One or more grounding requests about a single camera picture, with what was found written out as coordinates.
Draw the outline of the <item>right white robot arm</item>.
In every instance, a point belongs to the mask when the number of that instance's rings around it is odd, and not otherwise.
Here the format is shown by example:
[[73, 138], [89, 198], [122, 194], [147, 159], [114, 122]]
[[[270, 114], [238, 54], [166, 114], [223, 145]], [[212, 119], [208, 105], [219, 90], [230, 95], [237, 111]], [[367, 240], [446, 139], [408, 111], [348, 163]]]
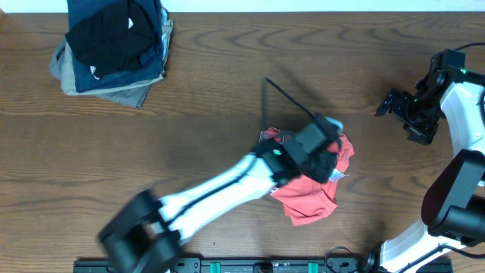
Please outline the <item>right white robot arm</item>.
[[464, 68], [431, 71], [417, 84], [416, 96], [393, 90], [377, 110], [405, 123], [410, 138], [427, 145], [437, 121], [448, 121], [454, 158], [424, 196], [421, 217], [398, 237], [370, 253], [366, 272], [437, 271], [433, 260], [484, 241], [484, 76]]

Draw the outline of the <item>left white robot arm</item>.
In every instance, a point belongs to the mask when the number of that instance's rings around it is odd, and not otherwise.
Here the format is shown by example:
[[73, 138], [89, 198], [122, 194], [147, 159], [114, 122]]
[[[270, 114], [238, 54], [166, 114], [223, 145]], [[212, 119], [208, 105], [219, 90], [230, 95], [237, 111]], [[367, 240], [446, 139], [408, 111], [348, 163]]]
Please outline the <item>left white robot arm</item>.
[[138, 193], [98, 235], [115, 269], [166, 272], [196, 232], [231, 209], [311, 171], [328, 177], [342, 146], [340, 141], [326, 141], [303, 165], [297, 165], [288, 145], [288, 141], [265, 140], [231, 169], [181, 193], [161, 198], [151, 190]]

